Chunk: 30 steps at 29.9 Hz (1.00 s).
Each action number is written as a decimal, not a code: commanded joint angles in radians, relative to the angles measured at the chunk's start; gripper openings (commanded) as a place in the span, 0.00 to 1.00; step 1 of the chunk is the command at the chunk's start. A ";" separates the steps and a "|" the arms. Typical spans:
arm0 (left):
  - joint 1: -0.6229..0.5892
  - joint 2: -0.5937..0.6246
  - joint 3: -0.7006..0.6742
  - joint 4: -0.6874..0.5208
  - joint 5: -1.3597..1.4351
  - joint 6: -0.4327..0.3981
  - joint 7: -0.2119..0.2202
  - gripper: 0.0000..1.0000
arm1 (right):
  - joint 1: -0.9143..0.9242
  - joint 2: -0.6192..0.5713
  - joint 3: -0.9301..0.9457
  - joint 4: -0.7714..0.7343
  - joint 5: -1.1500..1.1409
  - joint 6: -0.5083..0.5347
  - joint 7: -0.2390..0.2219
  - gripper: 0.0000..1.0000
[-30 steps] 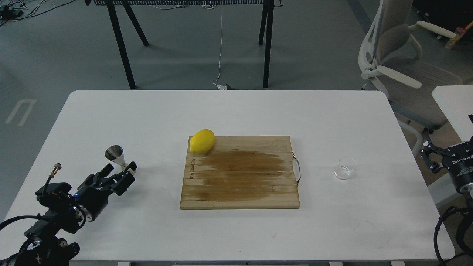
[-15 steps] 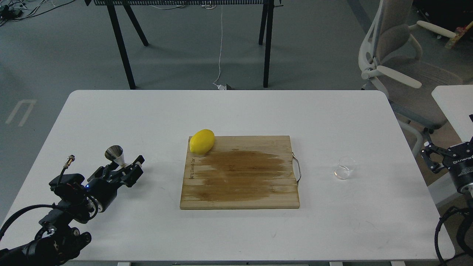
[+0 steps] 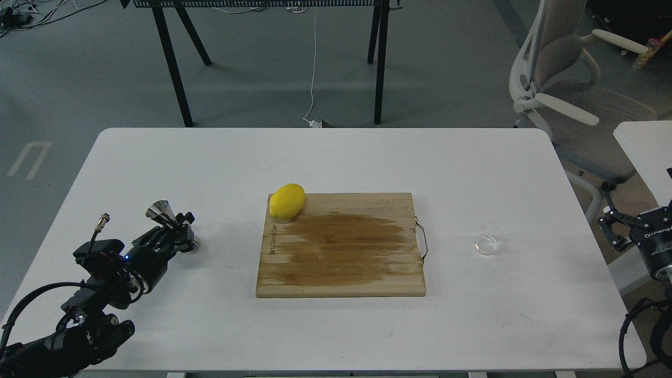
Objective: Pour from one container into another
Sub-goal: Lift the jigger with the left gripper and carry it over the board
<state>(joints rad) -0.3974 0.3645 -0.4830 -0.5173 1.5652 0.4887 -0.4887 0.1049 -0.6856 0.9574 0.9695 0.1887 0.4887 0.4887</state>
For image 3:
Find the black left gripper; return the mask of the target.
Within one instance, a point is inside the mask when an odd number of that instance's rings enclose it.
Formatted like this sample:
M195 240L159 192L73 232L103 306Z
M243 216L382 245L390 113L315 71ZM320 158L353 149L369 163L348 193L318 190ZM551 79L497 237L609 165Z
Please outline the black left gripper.
M176 221L177 226L174 229L156 226L139 236L124 256L125 265L130 272L141 278L146 293L151 292L163 278L168 262L175 256L175 252L195 250L193 213L178 213Z

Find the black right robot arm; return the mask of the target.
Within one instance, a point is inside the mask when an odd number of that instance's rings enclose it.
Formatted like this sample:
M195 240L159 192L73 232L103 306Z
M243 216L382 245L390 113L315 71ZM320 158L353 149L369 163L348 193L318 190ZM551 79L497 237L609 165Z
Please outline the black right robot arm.
M671 269L671 229L670 204L651 209L636 216L627 215L617 209L606 207L603 216L598 220L600 230L614 249L622 251L628 246L638 247L649 277L660 282L670 281ZM664 339L670 333L671 304L670 289L665 300L653 301L645 298L639 300L629 311L620 328L618 352L624 377L632 377L634 371L629 368L624 351L625 335L629 326L641 313L649 309L659 313L649 337L649 347L655 355L655 363L670 369L671 359L664 347Z

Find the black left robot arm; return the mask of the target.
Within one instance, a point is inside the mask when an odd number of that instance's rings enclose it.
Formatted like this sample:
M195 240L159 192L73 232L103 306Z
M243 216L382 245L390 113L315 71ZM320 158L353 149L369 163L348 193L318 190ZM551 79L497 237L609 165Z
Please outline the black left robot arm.
M105 308L127 309L156 287L173 257L198 246L192 213L173 215L149 208L146 215L157 226L135 239L125 255L120 240L98 239L110 219L108 214L101 215L91 240L73 254L89 278L48 284L19 301L2 327L2 377L72 377L111 358L134 335L132 321L120 321L113 313L105 313ZM40 295L63 287L75 287L76 292L62 304L64 314L55 332L29 343L9 344L24 309Z

